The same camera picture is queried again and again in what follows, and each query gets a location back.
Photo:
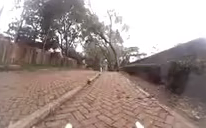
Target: brick pavement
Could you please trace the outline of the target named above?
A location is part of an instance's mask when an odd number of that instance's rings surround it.
[[[116,72],[106,72],[33,128],[188,128]]]
[[[6,127],[59,98],[73,88],[86,84],[94,71],[0,72],[0,125]]]

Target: overcast sky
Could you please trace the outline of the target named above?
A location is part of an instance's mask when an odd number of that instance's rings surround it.
[[[13,0],[5,3],[0,29],[7,28]],[[101,20],[107,20],[107,9],[115,9],[130,26],[126,46],[138,46],[150,54],[178,43],[206,37],[206,0],[91,0],[93,10]]]

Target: foliage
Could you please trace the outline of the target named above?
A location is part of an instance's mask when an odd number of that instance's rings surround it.
[[[99,66],[107,60],[110,69],[115,70],[120,63],[127,64],[138,48],[122,46],[121,32],[129,27],[114,10],[107,14],[109,24],[100,22],[96,14],[85,8],[83,0],[26,0],[21,17],[9,24],[7,33],[15,42],[41,42],[45,50],[60,48],[62,55],[79,62],[83,57],[75,49],[81,44],[86,58]]]
[[[172,61],[168,71],[167,88],[176,94],[181,94],[188,82],[189,74],[191,72],[199,74],[201,71],[203,71],[201,63],[192,58],[188,57],[184,60]]]

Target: herringbone brick pattern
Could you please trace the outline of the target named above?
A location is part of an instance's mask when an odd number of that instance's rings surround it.
[[[145,128],[187,128],[127,78],[108,72],[34,127],[132,128],[136,121]]]
[[[0,125],[7,127],[59,98],[77,86],[85,85],[95,71],[0,72]]]

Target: stone curb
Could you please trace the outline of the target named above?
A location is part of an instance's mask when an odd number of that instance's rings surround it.
[[[101,73],[97,73],[94,77],[87,80],[87,84],[91,84],[94,80],[96,80]],[[38,109],[31,115],[28,115],[24,117],[23,119],[17,121],[14,124],[10,124],[8,128],[30,128],[34,124],[38,123],[40,120],[44,119],[46,116],[48,116],[50,113],[52,113],[54,110],[56,110],[62,103],[66,102],[70,98],[72,98],[75,94],[77,94],[79,91],[81,91],[87,84],[84,86],[78,86],[75,89],[67,92],[60,98],[54,100],[53,102],[45,105],[44,107]]]

